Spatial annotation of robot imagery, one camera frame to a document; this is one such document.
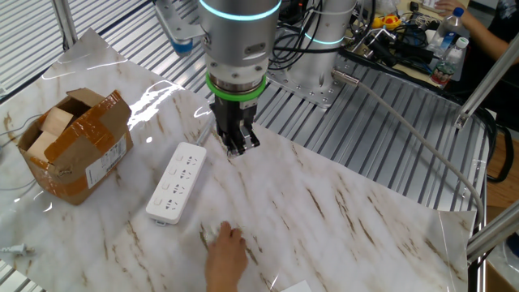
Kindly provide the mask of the bystander hand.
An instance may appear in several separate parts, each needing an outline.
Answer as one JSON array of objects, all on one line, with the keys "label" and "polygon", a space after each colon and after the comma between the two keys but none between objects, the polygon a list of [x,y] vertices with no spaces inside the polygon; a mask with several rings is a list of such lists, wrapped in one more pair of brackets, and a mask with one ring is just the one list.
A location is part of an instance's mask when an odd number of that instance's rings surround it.
[{"label": "bystander hand", "polygon": [[453,12],[456,8],[466,9],[466,5],[457,0],[438,0],[435,3],[435,9],[440,11],[441,15],[447,15]]}]

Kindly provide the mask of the bare human hand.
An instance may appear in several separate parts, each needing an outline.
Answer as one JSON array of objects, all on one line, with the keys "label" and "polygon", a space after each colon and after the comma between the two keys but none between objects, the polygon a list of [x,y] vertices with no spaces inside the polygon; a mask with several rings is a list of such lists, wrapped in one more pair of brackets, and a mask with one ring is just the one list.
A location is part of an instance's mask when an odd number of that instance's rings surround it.
[{"label": "bare human hand", "polygon": [[238,283],[248,265],[246,247],[242,231],[223,221],[217,238],[208,246],[204,271],[207,292],[238,291]]}]

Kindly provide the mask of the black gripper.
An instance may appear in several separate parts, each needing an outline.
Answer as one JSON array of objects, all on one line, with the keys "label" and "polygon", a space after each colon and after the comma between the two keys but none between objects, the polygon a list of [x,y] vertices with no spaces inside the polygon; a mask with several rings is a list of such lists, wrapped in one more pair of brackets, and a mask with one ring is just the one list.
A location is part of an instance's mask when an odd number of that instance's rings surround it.
[{"label": "black gripper", "polygon": [[[210,105],[217,121],[217,132],[225,146],[228,157],[240,156],[246,150],[260,146],[260,141],[252,130],[258,99],[249,101],[229,101],[215,96]],[[237,148],[233,139],[242,139]]]}]

